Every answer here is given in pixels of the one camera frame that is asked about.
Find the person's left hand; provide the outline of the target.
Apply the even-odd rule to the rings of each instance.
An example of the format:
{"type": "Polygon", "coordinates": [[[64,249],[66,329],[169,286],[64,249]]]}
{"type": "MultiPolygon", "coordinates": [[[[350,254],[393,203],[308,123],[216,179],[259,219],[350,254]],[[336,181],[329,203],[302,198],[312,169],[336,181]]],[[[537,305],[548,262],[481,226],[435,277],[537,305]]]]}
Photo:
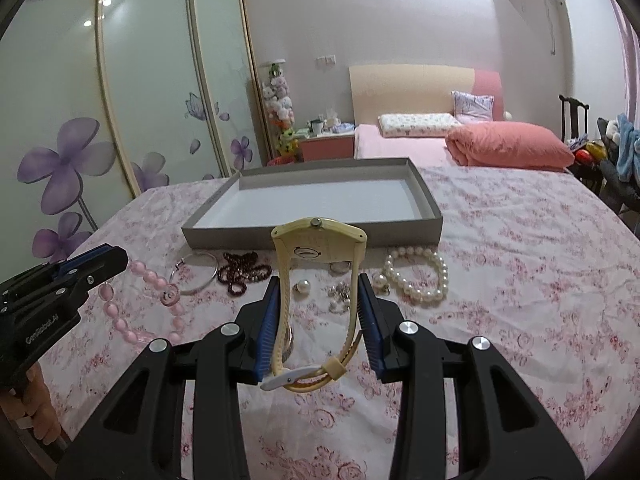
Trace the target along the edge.
{"type": "Polygon", "coordinates": [[[21,396],[10,390],[2,391],[2,412],[11,422],[29,417],[35,438],[44,445],[49,445],[61,435],[61,425],[52,406],[50,391],[43,379],[40,364],[32,366],[26,377],[29,384],[21,396]]]}

